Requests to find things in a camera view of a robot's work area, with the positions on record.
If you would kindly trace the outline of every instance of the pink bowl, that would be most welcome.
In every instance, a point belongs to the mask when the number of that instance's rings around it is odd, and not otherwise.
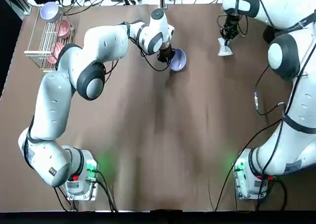
[[[60,23],[60,30],[58,33],[58,37],[60,37],[61,39],[66,39],[68,38],[70,35],[70,23],[67,20],[62,20]]]
[[[57,42],[57,43],[56,43],[56,47],[55,47],[55,50],[54,50],[54,52],[53,52],[53,55],[54,55],[56,58],[58,58],[58,55],[59,55],[59,53],[60,53],[60,51],[61,51],[61,49],[62,49],[63,47],[64,47],[64,45],[63,45],[62,43],[60,43],[60,42]],[[56,59],[55,57],[50,56],[50,57],[47,58],[47,60],[48,60],[51,64],[55,64],[55,63],[57,62],[57,59]]]

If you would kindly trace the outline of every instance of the brown tabletop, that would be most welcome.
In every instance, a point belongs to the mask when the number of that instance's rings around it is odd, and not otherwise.
[[[76,43],[83,46],[84,33],[91,27],[137,18],[149,21],[154,8],[94,7],[72,16]],[[35,13],[23,22],[0,101],[1,212],[61,210],[53,189],[26,165],[17,144],[30,124],[43,77],[23,54]],[[170,77],[168,72],[155,72],[130,43],[128,54],[97,100],[74,95],[67,130],[58,142],[92,152],[108,182],[114,184],[120,210],[211,210],[210,199],[215,206],[240,149],[258,130],[279,118],[280,109],[268,120],[254,109],[254,85],[267,66],[265,26],[249,20],[248,35],[232,44],[234,56],[218,57],[216,18],[221,13],[215,4],[170,5],[166,10],[169,24],[175,27],[172,46],[187,55],[183,72]],[[150,61],[163,66],[156,56]],[[269,109],[287,101],[290,89],[291,83],[269,70],[259,85],[261,105]],[[250,147],[263,144],[273,129],[259,135]],[[313,169],[284,177],[289,210],[316,208],[314,180]],[[96,202],[80,202],[79,209],[108,210],[101,189],[97,198]],[[262,209],[280,208],[282,198],[276,185]],[[238,201],[238,208],[253,210],[254,203]],[[231,177],[219,210],[234,209]]]

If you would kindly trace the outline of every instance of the wire dish rack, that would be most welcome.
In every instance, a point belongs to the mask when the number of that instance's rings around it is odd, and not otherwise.
[[[47,59],[53,57],[57,60],[54,51],[56,43],[60,42],[65,46],[68,43],[72,43],[75,35],[75,28],[67,14],[64,13],[63,7],[59,6],[60,17],[55,23],[48,23],[44,21],[40,16],[40,8],[34,23],[30,43],[28,49],[24,51],[24,54],[28,56],[43,72],[50,72],[56,70],[54,63],[50,63]],[[58,37],[60,31],[61,21],[66,19],[70,24],[70,35],[66,39]]]

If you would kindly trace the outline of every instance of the purple bowl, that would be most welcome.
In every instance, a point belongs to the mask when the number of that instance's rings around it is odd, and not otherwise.
[[[60,11],[58,5],[54,2],[47,2],[40,9],[40,16],[43,20],[49,23],[56,22],[60,17]]]
[[[182,49],[175,48],[175,55],[170,62],[170,68],[174,72],[178,72],[184,68],[187,62],[187,56]]]

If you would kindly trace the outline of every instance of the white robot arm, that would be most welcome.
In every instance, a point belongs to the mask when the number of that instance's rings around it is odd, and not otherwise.
[[[228,48],[238,34],[240,15],[273,26],[279,31],[270,43],[269,65],[284,80],[293,80],[292,102],[282,122],[265,144],[245,149],[234,166],[238,197],[257,199],[260,194],[263,198],[267,190],[266,178],[261,182],[264,168],[264,175],[280,176],[316,163],[316,0],[223,0],[222,7],[228,14],[227,28],[221,29],[223,38],[219,39],[222,46]]]
[[[18,140],[26,162],[48,185],[64,184],[73,200],[92,200],[94,184],[88,181],[96,179],[93,171],[98,170],[97,162],[87,150],[61,147],[56,142],[66,129],[72,96],[77,91],[81,97],[94,100],[101,94],[105,81],[103,63],[123,58],[128,39],[148,55],[159,50],[166,54],[173,32],[165,13],[157,9],[152,12],[149,25],[137,20],[92,28],[84,36],[83,48],[68,44],[62,49],[56,71],[42,79],[30,127]]]

